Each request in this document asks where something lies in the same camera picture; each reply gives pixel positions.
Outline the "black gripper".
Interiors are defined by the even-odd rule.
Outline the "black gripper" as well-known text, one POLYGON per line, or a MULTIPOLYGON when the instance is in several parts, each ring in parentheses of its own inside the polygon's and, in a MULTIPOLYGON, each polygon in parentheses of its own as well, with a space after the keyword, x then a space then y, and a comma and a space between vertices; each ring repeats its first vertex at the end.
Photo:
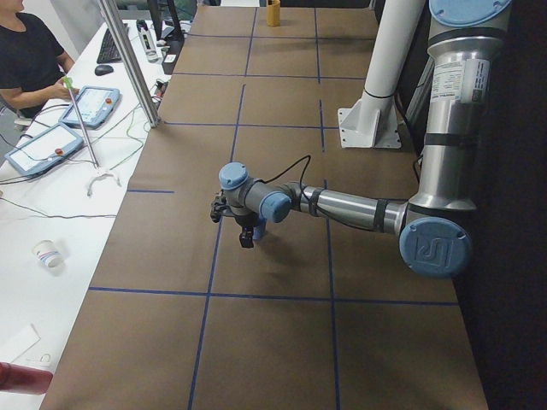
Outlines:
POLYGON ((254 247, 254 230, 258 226, 258 214, 247 208, 232 208, 236 222, 243 228, 239 235, 239 242, 242 248, 252 249, 254 247))

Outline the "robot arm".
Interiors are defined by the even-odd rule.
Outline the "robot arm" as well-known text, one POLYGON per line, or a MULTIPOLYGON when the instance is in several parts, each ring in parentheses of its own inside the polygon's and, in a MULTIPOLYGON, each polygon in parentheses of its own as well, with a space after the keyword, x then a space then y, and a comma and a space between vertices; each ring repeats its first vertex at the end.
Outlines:
POLYGON ((471 260, 466 219, 475 206, 469 183, 487 98, 491 62, 503 47, 509 1, 389 1, 381 17, 362 97, 338 112, 344 147, 385 146, 383 113, 397 81, 423 9, 431 14, 427 51, 433 59, 432 89, 422 150, 419 189, 403 203, 311 187, 278 186, 231 162, 219 173, 220 194, 210 217, 232 217, 241 226, 240 244, 249 248, 267 222, 290 211, 335 220, 365 231, 397 236, 405 264, 423 276, 452 278, 471 260))

